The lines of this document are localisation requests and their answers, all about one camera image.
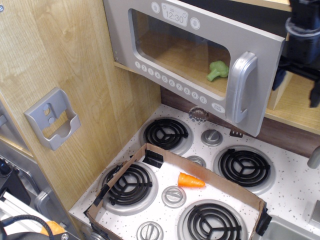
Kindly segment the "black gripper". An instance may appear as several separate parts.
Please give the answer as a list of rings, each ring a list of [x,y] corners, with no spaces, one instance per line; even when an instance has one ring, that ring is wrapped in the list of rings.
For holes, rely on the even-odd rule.
[[[290,17],[285,22],[288,40],[285,42],[272,85],[275,91],[288,72],[314,81],[310,92],[310,108],[320,104],[320,24],[298,24]]]

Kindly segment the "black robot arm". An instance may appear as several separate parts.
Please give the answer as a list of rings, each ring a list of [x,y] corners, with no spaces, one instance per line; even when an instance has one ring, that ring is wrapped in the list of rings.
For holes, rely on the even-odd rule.
[[[309,106],[320,105],[320,2],[318,0],[291,0],[291,17],[285,22],[288,33],[279,61],[276,90],[285,77],[285,71],[314,82],[309,94]]]

